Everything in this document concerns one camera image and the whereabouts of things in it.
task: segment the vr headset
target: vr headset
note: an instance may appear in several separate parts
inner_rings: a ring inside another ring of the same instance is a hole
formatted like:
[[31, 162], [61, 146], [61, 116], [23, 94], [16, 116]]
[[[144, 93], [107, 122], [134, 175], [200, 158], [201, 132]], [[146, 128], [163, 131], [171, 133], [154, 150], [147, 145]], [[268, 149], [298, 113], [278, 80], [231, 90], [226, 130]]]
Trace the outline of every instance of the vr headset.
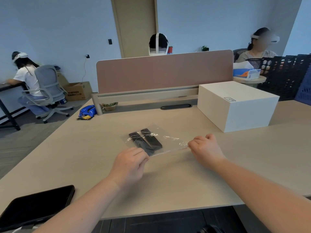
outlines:
[[17, 59], [19, 59], [19, 58], [27, 58], [28, 57], [28, 55], [26, 54], [26, 53], [24, 53], [24, 52], [20, 52], [20, 53], [18, 53], [15, 57], [14, 57], [14, 59], [13, 59], [13, 62], [15, 62]]
[[257, 36], [255, 34], [253, 34], [253, 35], [251, 35], [251, 38], [260, 39], [260, 40], [265, 41], [266, 43], [269, 43], [269, 44], [276, 44], [280, 41], [280, 37], [271, 33], [271, 30], [262, 34], [261, 36]]
[[169, 50], [169, 40], [167, 40], [167, 37], [165, 36], [167, 41], [167, 47], [166, 51], [159, 51], [159, 33], [155, 36], [155, 53], [150, 53], [150, 46], [149, 46], [149, 56], [156, 56], [156, 55], [167, 55], [167, 51]]

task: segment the black table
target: black table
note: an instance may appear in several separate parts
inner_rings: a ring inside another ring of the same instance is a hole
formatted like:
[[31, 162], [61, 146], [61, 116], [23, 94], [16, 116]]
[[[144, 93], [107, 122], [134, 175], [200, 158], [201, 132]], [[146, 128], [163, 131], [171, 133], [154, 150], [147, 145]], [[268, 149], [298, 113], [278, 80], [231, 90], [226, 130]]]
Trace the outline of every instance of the black table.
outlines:
[[[5, 91], [5, 90], [9, 90], [9, 89], [12, 89], [15, 87], [23, 87], [24, 90], [28, 90], [25, 83], [18, 83], [16, 85], [10, 85], [10, 84], [6, 83], [6, 84], [0, 84], [0, 92]], [[9, 112], [9, 110], [7, 110], [7, 108], [5, 107], [5, 105], [3, 104], [1, 99], [0, 99], [0, 108], [3, 110], [6, 117], [9, 119], [9, 121], [12, 124], [12, 125], [1, 125], [0, 128], [14, 127], [17, 131], [19, 131], [21, 128], [19, 127], [19, 125], [17, 124], [15, 119], [12, 117], [12, 114]]]

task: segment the potted plant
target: potted plant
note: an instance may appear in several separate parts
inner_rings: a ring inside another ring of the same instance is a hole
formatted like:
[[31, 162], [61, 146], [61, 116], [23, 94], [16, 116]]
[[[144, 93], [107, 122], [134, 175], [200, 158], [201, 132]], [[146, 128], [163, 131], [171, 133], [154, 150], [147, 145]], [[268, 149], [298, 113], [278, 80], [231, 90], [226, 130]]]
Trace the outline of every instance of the potted plant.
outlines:
[[118, 105], [118, 102], [114, 102], [111, 104], [101, 104], [101, 107], [105, 110], [105, 111], [112, 111], [116, 109], [116, 105]]
[[202, 46], [201, 51], [209, 51], [210, 49], [207, 46]]

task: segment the tablet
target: tablet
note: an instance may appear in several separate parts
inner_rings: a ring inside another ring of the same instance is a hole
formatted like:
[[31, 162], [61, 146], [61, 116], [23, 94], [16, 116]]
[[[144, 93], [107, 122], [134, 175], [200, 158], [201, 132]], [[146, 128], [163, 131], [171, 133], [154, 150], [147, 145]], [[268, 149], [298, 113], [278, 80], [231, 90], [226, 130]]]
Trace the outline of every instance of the tablet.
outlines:
[[0, 232], [46, 222], [70, 204], [74, 192], [69, 185], [14, 199], [0, 216]]

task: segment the blue plastic package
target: blue plastic package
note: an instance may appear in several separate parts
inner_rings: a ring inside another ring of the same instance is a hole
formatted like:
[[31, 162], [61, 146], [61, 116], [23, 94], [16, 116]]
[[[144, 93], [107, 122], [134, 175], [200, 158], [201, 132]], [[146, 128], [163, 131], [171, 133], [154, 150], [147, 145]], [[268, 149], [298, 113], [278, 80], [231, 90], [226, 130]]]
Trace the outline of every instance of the blue plastic package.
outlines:
[[95, 105], [88, 105], [80, 109], [80, 114], [77, 120], [90, 120], [95, 114], [97, 114]]

